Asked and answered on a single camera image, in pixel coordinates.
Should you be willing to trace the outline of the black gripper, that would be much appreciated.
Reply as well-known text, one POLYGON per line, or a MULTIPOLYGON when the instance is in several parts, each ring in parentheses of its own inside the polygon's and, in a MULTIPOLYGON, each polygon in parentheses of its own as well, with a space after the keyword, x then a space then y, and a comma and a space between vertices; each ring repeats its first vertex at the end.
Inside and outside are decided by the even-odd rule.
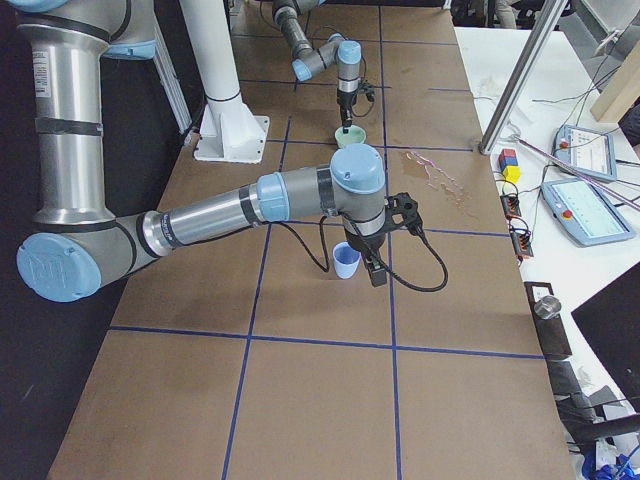
POLYGON ((337 90, 337 104, 340 109, 341 130, 348 133, 352 126, 353 107, 357 103, 357 91, 337 90))
POLYGON ((386 234, 377 232, 372 235, 358 235, 346 229, 345 235, 349 246, 361 254, 371 285, 384 286, 387 283, 387 273, 381 265, 380 248, 385 242, 386 234))

